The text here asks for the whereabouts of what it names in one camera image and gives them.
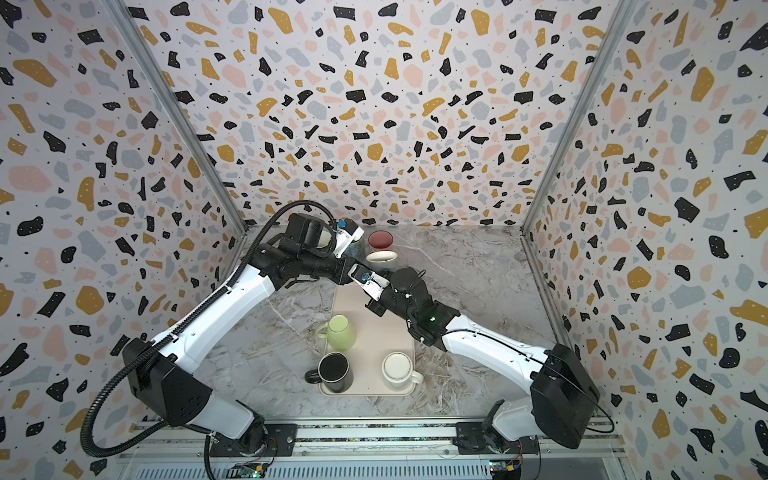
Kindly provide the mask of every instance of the mug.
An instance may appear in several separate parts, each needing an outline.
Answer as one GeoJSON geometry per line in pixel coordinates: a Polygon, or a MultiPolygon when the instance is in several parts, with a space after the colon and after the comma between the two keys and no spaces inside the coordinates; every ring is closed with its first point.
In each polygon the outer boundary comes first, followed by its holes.
{"type": "Polygon", "coordinates": [[[404,390],[411,383],[424,381],[424,375],[413,369],[411,358],[402,352],[386,356],[382,362],[382,373],[393,390],[404,390]]]}
{"type": "Polygon", "coordinates": [[[337,352],[345,352],[355,344],[357,335],[349,319],[344,315],[334,315],[317,330],[317,338],[328,339],[331,348],[337,352]]]}
{"type": "Polygon", "coordinates": [[[344,393],[354,380],[349,360],[343,353],[331,352],[320,360],[317,370],[304,374],[307,383],[324,383],[333,393],[344,393]]]}

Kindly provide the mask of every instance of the mug handle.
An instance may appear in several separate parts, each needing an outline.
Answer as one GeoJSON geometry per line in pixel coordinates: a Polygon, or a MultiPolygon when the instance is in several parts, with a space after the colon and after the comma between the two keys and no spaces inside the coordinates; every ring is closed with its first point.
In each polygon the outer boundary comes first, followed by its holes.
{"type": "Polygon", "coordinates": [[[317,335],[317,338],[319,338],[319,339],[328,338],[328,322],[325,322],[323,324],[323,326],[321,326],[319,329],[317,329],[317,333],[315,333],[315,335],[317,335]]]}
{"type": "Polygon", "coordinates": [[[320,372],[317,370],[310,370],[304,374],[304,381],[307,383],[321,383],[323,379],[320,378],[320,372]]]}

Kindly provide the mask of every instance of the wire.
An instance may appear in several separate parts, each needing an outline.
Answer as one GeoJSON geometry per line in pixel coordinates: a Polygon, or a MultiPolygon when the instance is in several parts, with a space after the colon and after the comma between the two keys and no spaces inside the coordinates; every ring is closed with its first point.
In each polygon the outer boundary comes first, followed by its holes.
{"type": "Polygon", "coordinates": [[[595,402],[595,401],[592,399],[592,397],[590,397],[590,396],[589,396],[589,394],[587,394],[587,393],[586,393],[586,392],[585,392],[583,389],[581,389],[581,387],[580,387],[580,386],[576,385],[576,384],[575,384],[575,383],[573,383],[573,382],[572,382],[572,381],[571,381],[571,380],[570,380],[568,377],[564,376],[562,373],[560,373],[560,372],[558,372],[557,370],[553,369],[552,367],[550,367],[549,365],[545,364],[545,363],[544,363],[544,362],[542,362],[541,360],[539,360],[539,359],[535,359],[535,358],[533,358],[532,356],[527,356],[527,355],[525,355],[523,352],[521,352],[520,350],[516,349],[514,346],[512,346],[512,345],[509,345],[509,344],[508,344],[508,343],[506,343],[506,342],[502,342],[501,340],[499,340],[499,339],[495,338],[494,336],[486,335],[485,333],[483,333],[483,332],[479,332],[479,331],[477,331],[477,330],[472,330],[472,329],[456,329],[456,330],[450,330],[450,331],[448,331],[448,332],[445,332],[445,334],[444,334],[443,336],[445,336],[445,335],[448,335],[449,333],[457,333],[457,332],[469,332],[469,333],[472,333],[472,334],[474,334],[474,335],[480,335],[480,336],[484,336],[485,338],[488,338],[488,339],[494,340],[495,342],[497,342],[497,343],[501,343],[503,346],[506,346],[507,348],[514,350],[516,353],[518,353],[518,354],[520,354],[520,355],[524,356],[526,359],[530,359],[530,360],[533,360],[534,362],[536,362],[536,363],[538,363],[538,364],[540,364],[540,365],[542,365],[542,366],[545,366],[545,367],[547,367],[547,368],[548,368],[548,369],[549,369],[551,372],[553,372],[555,375],[559,376],[560,378],[562,378],[562,379],[563,379],[563,380],[565,380],[566,382],[570,383],[570,384],[571,384],[571,385],[572,385],[572,386],[573,386],[573,387],[574,387],[574,388],[575,388],[577,391],[579,391],[581,394],[583,394],[583,395],[584,395],[584,396],[587,398],[587,400],[589,400],[589,401],[590,401],[590,403],[591,403],[592,405],[594,405],[594,406],[598,407],[598,408],[600,409],[600,411],[601,411],[601,412],[603,412],[603,413],[605,414],[605,416],[606,416],[606,417],[608,417],[608,420],[610,420],[610,421],[611,421],[611,429],[610,429],[610,430],[608,430],[607,432],[606,432],[606,431],[604,431],[604,430],[595,430],[595,429],[591,429],[591,428],[589,428],[589,427],[587,427],[587,428],[586,428],[587,430],[589,430],[589,431],[591,431],[591,432],[596,432],[596,433],[604,433],[604,434],[613,433],[613,432],[616,430],[616,424],[614,423],[614,420],[611,418],[611,416],[610,416],[610,415],[608,415],[608,412],[606,412],[606,411],[605,411],[605,409],[603,409],[603,407],[599,406],[599,405],[598,405],[598,403],[597,403],[597,402],[595,402]]]}

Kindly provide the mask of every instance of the black cable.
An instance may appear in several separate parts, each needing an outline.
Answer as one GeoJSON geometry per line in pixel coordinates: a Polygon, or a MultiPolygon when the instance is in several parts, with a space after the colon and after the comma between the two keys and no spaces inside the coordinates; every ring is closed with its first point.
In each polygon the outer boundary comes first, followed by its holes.
{"type": "MultiPolygon", "coordinates": [[[[117,373],[114,374],[114,376],[109,379],[109,381],[104,385],[104,387],[101,388],[101,391],[96,395],[96,398],[91,404],[91,407],[88,409],[88,412],[85,414],[85,418],[83,419],[83,426],[80,429],[80,445],[83,448],[83,452],[86,453],[86,455],[90,455],[91,457],[110,457],[112,455],[117,455],[118,453],[125,452],[129,448],[133,447],[137,443],[141,442],[145,438],[147,438],[149,435],[152,435],[157,430],[162,429],[163,427],[166,427],[168,425],[168,422],[165,420],[161,420],[158,423],[155,423],[150,428],[144,430],[142,433],[139,433],[135,437],[127,440],[126,442],[121,443],[120,445],[116,445],[114,447],[106,447],[102,448],[94,442],[94,425],[96,423],[96,416],[98,415],[99,411],[101,410],[101,407],[104,405],[104,402],[107,401],[107,398],[109,395],[114,391],[115,388],[117,388],[118,384],[126,377],[129,373],[133,372],[136,369],[139,369],[141,367],[149,366],[152,363],[154,363],[154,360],[160,355],[160,350],[162,350],[168,343],[173,341],[173,336],[179,336],[205,309],[207,309],[211,304],[213,304],[216,300],[222,297],[225,293],[227,293],[239,280],[240,275],[242,275],[243,271],[245,270],[246,266],[250,264],[250,261],[253,259],[253,256],[256,254],[256,250],[261,243],[261,240],[263,240],[264,236],[266,235],[266,232],[274,226],[274,224],[277,222],[277,220],[288,210],[298,207],[299,205],[311,205],[312,207],[316,207],[320,209],[329,219],[329,225],[331,226],[331,229],[336,228],[336,219],[333,217],[333,214],[326,208],[325,205],[320,204],[314,200],[296,200],[294,202],[290,202],[289,204],[283,205],[262,227],[259,234],[256,236],[255,241],[250,245],[248,248],[248,251],[243,256],[243,259],[240,261],[240,264],[237,266],[237,269],[232,274],[232,276],[227,281],[226,285],[219,286],[218,289],[216,289],[209,297],[207,297],[205,300],[203,300],[202,303],[200,303],[198,306],[196,306],[184,320],[180,321],[176,328],[173,329],[170,335],[166,336],[159,342],[155,343],[151,347],[147,348],[145,351],[141,352],[132,362],[128,363],[126,366],[124,366],[122,369],[120,369],[117,373]]],[[[326,247],[328,251],[333,252],[336,249],[336,236],[331,235],[331,241],[329,242],[328,246],[326,247]]]]}
{"type": "Polygon", "coordinates": [[[590,401],[590,403],[591,403],[592,405],[594,405],[594,406],[598,407],[598,408],[600,409],[600,411],[601,411],[601,412],[603,412],[603,413],[605,414],[605,416],[606,416],[606,417],[608,417],[608,420],[610,420],[610,421],[611,421],[611,430],[609,430],[609,431],[607,431],[607,432],[605,432],[604,430],[595,430],[595,429],[591,429],[591,428],[589,428],[589,427],[587,427],[587,428],[586,428],[587,430],[589,430],[589,431],[591,431],[591,432],[596,432],[596,433],[604,433],[604,434],[613,433],[613,432],[616,430],[616,424],[614,423],[614,420],[611,418],[611,416],[610,416],[610,415],[608,415],[608,412],[606,412],[606,411],[603,409],[603,407],[599,406],[599,405],[598,405],[598,403],[597,403],[597,402],[595,402],[595,401],[592,399],[592,397],[591,397],[591,396],[590,396],[588,393],[586,393],[584,390],[582,390],[580,386],[576,385],[576,384],[575,384],[575,383],[573,383],[573,382],[572,382],[572,381],[571,381],[571,380],[570,380],[568,377],[564,376],[562,373],[560,373],[560,372],[558,372],[557,370],[553,369],[552,367],[550,367],[549,365],[545,364],[545,363],[544,363],[544,362],[542,362],[541,360],[539,360],[539,359],[535,359],[535,358],[533,358],[532,356],[527,356],[527,355],[525,355],[523,352],[521,352],[520,350],[516,349],[514,346],[512,346],[512,345],[509,345],[509,344],[508,344],[508,343],[506,343],[506,342],[502,342],[501,340],[499,340],[499,339],[495,338],[494,336],[486,335],[485,333],[483,333],[483,332],[479,332],[479,331],[477,331],[477,330],[472,330],[472,329],[456,329],[456,330],[450,330],[450,331],[448,331],[448,332],[445,332],[445,334],[444,334],[443,336],[445,336],[445,335],[448,335],[449,333],[457,333],[457,332],[469,332],[469,333],[472,333],[472,334],[474,334],[474,335],[480,335],[480,336],[484,336],[485,338],[488,338],[488,339],[494,340],[495,342],[497,342],[497,343],[501,343],[503,346],[506,346],[507,348],[514,350],[516,353],[518,353],[518,354],[520,354],[520,355],[524,356],[526,359],[530,359],[530,360],[533,360],[534,362],[536,362],[536,363],[538,363],[538,364],[540,364],[540,365],[542,365],[542,366],[545,366],[545,367],[547,367],[547,368],[548,368],[550,371],[552,371],[552,372],[553,372],[555,375],[559,376],[560,378],[562,378],[562,379],[563,379],[563,380],[565,380],[566,382],[570,383],[570,384],[571,384],[571,385],[572,385],[572,386],[573,386],[573,387],[574,387],[574,388],[575,388],[577,391],[579,391],[579,392],[580,392],[582,395],[584,395],[585,397],[587,397],[587,400],[589,400],[589,401],[590,401]]]}

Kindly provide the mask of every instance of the beige tray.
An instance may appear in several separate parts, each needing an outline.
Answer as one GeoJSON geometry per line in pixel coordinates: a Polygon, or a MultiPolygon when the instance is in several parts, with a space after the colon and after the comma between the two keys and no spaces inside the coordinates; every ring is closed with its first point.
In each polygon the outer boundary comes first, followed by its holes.
{"type": "MultiPolygon", "coordinates": [[[[382,362],[392,352],[403,352],[415,365],[414,341],[406,329],[406,321],[392,312],[379,318],[366,308],[370,297],[357,283],[336,288],[333,297],[333,315],[344,315],[357,332],[355,345],[343,352],[355,376],[352,386],[344,393],[333,393],[320,383],[320,392],[326,396],[406,396],[415,383],[404,390],[395,391],[382,373],[382,362]]],[[[326,342],[325,353],[335,352],[326,342]]]]}

